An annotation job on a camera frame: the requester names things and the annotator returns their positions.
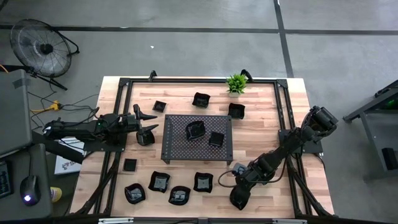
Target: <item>keyboard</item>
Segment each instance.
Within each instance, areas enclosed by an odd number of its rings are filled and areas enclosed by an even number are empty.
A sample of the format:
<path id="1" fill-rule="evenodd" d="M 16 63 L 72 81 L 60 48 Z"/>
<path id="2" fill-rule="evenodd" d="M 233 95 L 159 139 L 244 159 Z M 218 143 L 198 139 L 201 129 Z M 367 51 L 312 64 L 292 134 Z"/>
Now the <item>keyboard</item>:
<path id="1" fill-rule="evenodd" d="M 7 197 L 12 194 L 12 185 L 9 176 L 11 171 L 11 163 L 7 161 L 0 162 L 0 198 Z"/>

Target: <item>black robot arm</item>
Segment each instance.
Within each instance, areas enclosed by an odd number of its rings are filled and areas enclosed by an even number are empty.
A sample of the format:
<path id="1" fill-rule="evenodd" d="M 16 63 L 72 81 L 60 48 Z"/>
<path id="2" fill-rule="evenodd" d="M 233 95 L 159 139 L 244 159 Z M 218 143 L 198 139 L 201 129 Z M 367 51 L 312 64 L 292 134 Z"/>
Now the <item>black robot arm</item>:
<path id="1" fill-rule="evenodd" d="M 85 144 L 85 150 L 91 151 L 87 146 L 117 146 L 121 141 L 121 134 L 137 131 L 137 141 L 140 145 L 148 145 L 154 142 L 151 132 L 158 124 L 142 127 L 141 120 L 157 118 L 157 116 L 147 115 L 140 111 L 138 105 L 134 105 L 134 114 L 105 114 L 97 117 L 97 120 L 90 122 L 64 122 L 59 118 L 45 125 L 44 136 L 47 139 L 62 139 L 72 136 L 81 140 Z"/>
<path id="2" fill-rule="evenodd" d="M 231 203 L 242 210 L 249 200 L 250 190 L 257 183 L 267 184 L 275 176 L 283 159 L 307 141 L 317 142 L 330 135 L 336 129 L 337 122 L 326 108 L 314 106 L 303 120 L 301 128 L 291 130 L 275 151 L 261 154 L 249 163 L 242 174 L 236 176 L 236 186 L 229 196 Z"/>

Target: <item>wooden table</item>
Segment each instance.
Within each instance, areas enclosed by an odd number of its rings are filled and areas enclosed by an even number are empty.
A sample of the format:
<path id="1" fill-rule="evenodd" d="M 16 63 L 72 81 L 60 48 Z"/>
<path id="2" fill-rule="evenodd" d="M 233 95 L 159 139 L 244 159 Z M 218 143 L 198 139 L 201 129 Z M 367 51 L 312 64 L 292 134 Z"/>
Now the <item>wooden table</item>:
<path id="1" fill-rule="evenodd" d="M 118 82 L 120 77 L 104 77 L 98 104 L 98 114 L 112 113 Z M 288 78 L 289 93 L 292 102 L 294 118 L 297 126 L 301 125 L 304 116 L 309 111 L 307 93 L 301 78 Z M 208 218 L 290 218 L 294 217 L 292 198 L 290 195 L 287 172 L 282 179 L 274 184 L 257 185 L 251 190 L 251 198 L 246 208 L 239 211 L 229 202 L 231 189 L 226 189 L 217 183 L 221 173 L 228 170 L 225 162 L 213 161 L 171 161 L 167 165 L 160 160 L 162 150 L 162 134 L 165 114 L 228 114 L 229 103 L 241 103 L 246 106 L 245 117 L 233 121 L 233 157 L 236 162 L 248 164 L 263 152 L 278 147 L 277 131 L 280 129 L 276 111 L 275 94 L 272 85 L 248 84 L 246 93 L 239 98 L 230 98 L 223 83 L 135 83 L 132 88 L 130 112 L 137 103 L 146 114 L 158 116 L 156 119 L 143 121 L 143 126 L 159 124 L 153 130 L 155 144 L 140 146 L 136 134 L 131 133 L 127 139 L 126 150 L 122 153 L 118 179 L 114 193 L 112 216 L 121 217 L 208 217 Z M 124 106 L 126 88 L 121 100 L 120 112 Z M 192 105 L 196 92 L 211 95 L 207 109 L 199 109 Z M 282 104 L 285 108 L 284 95 L 280 91 Z M 152 111 L 155 100 L 167 103 L 164 113 Z M 93 153 L 85 159 L 72 202 L 71 212 L 78 210 L 90 197 L 98 185 L 103 163 L 103 152 Z M 124 172 L 124 159 L 137 159 L 136 172 Z M 303 164 L 307 185 L 314 196 L 333 213 L 330 193 L 325 171 L 321 162 L 314 155 L 304 155 Z M 281 175 L 282 165 L 276 172 L 275 179 Z M 171 175 L 166 193 L 153 192 L 149 186 L 153 171 L 165 172 Z M 193 190 L 196 172 L 208 172 L 214 175 L 213 191 L 196 192 Z M 234 177 L 227 175 L 221 180 L 225 184 L 234 184 Z M 141 184 L 146 191 L 146 200 L 131 205 L 124 196 L 124 188 L 133 183 Z M 190 199 L 186 205 L 176 206 L 168 203 L 170 189 L 177 185 L 191 189 Z M 108 187 L 104 191 L 101 210 L 104 208 Z M 304 211 L 302 193 L 298 190 L 300 208 Z"/>

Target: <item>fan guard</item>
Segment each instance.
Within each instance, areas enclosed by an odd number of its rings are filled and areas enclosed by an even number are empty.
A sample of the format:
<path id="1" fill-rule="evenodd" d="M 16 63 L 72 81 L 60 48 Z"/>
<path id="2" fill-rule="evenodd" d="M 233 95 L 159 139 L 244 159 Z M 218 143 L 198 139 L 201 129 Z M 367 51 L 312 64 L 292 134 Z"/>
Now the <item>fan guard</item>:
<path id="1" fill-rule="evenodd" d="M 52 26 L 34 19 L 24 19 L 12 27 L 11 47 L 18 60 L 34 75 L 55 78 L 70 68 L 72 55 L 71 40 Z"/>

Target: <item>white paper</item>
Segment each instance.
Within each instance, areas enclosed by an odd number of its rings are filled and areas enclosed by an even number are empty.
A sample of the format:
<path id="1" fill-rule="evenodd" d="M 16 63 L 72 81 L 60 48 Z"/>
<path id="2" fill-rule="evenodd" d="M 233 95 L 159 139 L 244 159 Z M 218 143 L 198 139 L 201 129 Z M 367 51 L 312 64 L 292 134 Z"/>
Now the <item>white paper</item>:
<path id="1" fill-rule="evenodd" d="M 63 138 L 62 141 L 70 144 L 70 146 L 68 146 L 67 144 L 65 144 L 65 143 L 63 143 L 61 141 L 59 141 L 58 143 L 62 144 L 64 146 L 67 146 L 67 147 L 69 147 L 69 148 L 71 148 L 73 150 L 76 150 L 76 151 L 82 153 L 84 156 L 86 155 L 86 152 L 83 151 L 83 147 L 84 147 L 85 143 L 77 140 L 76 138 Z M 64 159 L 61 156 L 57 156 L 57 160 L 55 161 L 54 174 L 55 175 L 59 175 L 59 174 L 69 174 L 69 173 L 72 173 L 72 172 L 79 172 L 80 168 L 81 168 L 81 164 L 69 161 L 67 159 Z"/>

